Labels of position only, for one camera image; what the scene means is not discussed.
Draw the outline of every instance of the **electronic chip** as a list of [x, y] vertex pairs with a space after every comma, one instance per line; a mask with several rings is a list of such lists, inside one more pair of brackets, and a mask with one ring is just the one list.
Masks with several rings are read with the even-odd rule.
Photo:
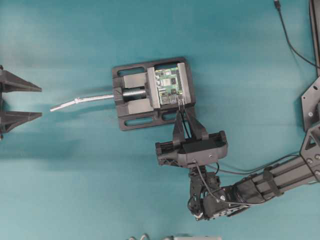
[[183, 94], [178, 68], [155, 70], [155, 81], [160, 105], [176, 104], [178, 95]]

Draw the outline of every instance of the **metal bracket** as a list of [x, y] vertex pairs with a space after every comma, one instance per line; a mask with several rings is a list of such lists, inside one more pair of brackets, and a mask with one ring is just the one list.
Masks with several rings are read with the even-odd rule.
[[320, 77], [301, 96], [303, 126], [306, 132], [319, 118], [318, 104], [320, 102]]
[[320, 122], [307, 131], [300, 155], [320, 181]]
[[2, 93], [41, 92], [42, 89], [31, 82], [12, 74], [0, 65], [0, 137], [15, 127], [42, 116], [41, 112], [4, 111]]

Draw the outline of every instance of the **metal rod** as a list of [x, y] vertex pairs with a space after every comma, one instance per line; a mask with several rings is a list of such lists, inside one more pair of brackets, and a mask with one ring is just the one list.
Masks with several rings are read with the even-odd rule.
[[[135, 97], [135, 96], [140, 96], [140, 97], [145, 97], [146, 96], [146, 90], [143, 88], [131, 88], [131, 89], [126, 89], [123, 91], [122, 94], [123, 97]], [[67, 101], [65, 103], [59, 104], [57, 106], [54, 106], [50, 108], [50, 112], [54, 112], [59, 109], [63, 109], [66, 107], [69, 107], [74, 104], [80, 104], [80, 103], [87, 103], [87, 102], [93, 102], [93, 101], [99, 101], [99, 100], [106, 100], [106, 99], [113, 99], [114, 95], [113, 94], [108, 94], [108, 95], [100, 95], [100, 96], [88, 96], [88, 97], [77, 97], [72, 101]]]

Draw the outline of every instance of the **teal background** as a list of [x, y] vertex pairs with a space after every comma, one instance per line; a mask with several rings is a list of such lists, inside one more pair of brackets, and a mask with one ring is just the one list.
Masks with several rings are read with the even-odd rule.
[[[308, 1], [281, 3], [293, 45], [313, 60]], [[8, 109], [43, 117], [0, 143], [0, 239], [319, 239], [318, 185], [196, 222], [188, 170], [156, 161], [154, 144], [171, 140], [172, 125], [120, 131], [112, 100], [49, 112], [110, 93], [114, 66], [176, 56], [191, 66], [198, 119], [226, 131], [222, 168], [300, 149], [300, 96], [316, 70], [288, 48], [273, 0], [0, 0], [0, 63], [43, 88], [4, 94]]]

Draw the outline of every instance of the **black plastic part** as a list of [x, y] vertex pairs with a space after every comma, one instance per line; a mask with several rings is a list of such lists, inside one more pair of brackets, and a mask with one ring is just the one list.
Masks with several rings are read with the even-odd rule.
[[208, 134], [206, 128], [196, 119], [193, 107], [185, 109], [191, 138], [185, 139], [183, 120], [179, 110], [171, 142], [155, 144], [159, 165], [194, 168], [217, 163], [228, 152], [228, 142], [224, 131]]
[[[191, 69], [188, 65], [187, 60], [184, 57], [174, 57], [174, 58], [167, 58], [167, 59], [161, 59], [156, 61], [141, 62], [141, 63], [117, 66], [112, 69], [112, 85], [113, 85], [114, 102], [117, 110], [119, 128], [121, 130], [126, 131], [126, 130], [159, 126], [164, 124], [173, 124], [176, 121], [175, 118], [166, 119], [165, 116], [174, 114], [178, 109], [178, 104], [162, 105], [158, 109], [158, 108], [152, 108], [152, 106], [150, 106], [150, 103], [148, 103], [147, 100], [141, 100], [137, 105], [133, 107], [137, 111], [132, 113], [130, 111], [130, 104], [132, 103], [126, 102], [124, 100], [122, 96], [122, 91], [123, 89], [126, 88], [125, 78], [127, 76], [134, 76], [134, 75], [137, 76], [139, 73], [141, 74], [142, 77], [147, 78], [148, 68], [156, 68], [157, 66], [179, 64], [179, 63], [185, 64], [188, 89], [189, 89], [190, 98], [191, 98], [191, 103], [189, 103], [188, 106], [192, 107], [196, 104], [195, 90], [194, 90], [193, 81], [192, 81]], [[122, 72], [134, 71], [138, 69], [141, 70], [138, 73], [121, 75]], [[144, 85], [139, 85], [136, 87], [144, 87], [146, 90], [147, 99], [150, 97], [151, 93], [150, 93], [148, 84], [144, 83]], [[150, 119], [150, 122], [139, 123], [139, 119], [147, 119], [147, 118]], [[134, 125], [128, 124], [132, 120], [137, 120], [138, 123]]]
[[263, 180], [266, 181], [271, 189], [271, 191], [276, 195], [277, 197], [280, 197], [283, 193], [280, 192], [279, 188], [277, 187], [277, 184], [274, 179], [274, 175], [269, 171], [271, 168], [265, 168], [263, 171]]
[[31, 82], [3, 69], [0, 65], [0, 138], [15, 127], [42, 116], [41, 112], [4, 111], [3, 93], [41, 92], [42, 89]]

